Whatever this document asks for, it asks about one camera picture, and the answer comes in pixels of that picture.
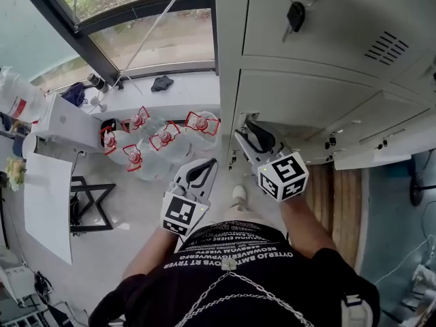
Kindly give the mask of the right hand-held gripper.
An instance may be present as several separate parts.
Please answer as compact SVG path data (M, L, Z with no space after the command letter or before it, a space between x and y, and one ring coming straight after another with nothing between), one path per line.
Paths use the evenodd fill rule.
M273 150L275 137L269 131L254 121L246 120L245 125L255 135L259 147L239 130L234 137L252 165L256 185L278 202L301 194L307 186L309 171L299 152L283 145Z

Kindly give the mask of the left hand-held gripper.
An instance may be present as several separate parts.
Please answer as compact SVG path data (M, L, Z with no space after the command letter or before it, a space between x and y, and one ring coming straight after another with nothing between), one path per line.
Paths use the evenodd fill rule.
M160 226L179 236L189 236L209 210L207 200L217 174L215 158L196 159L181 166L164 194Z

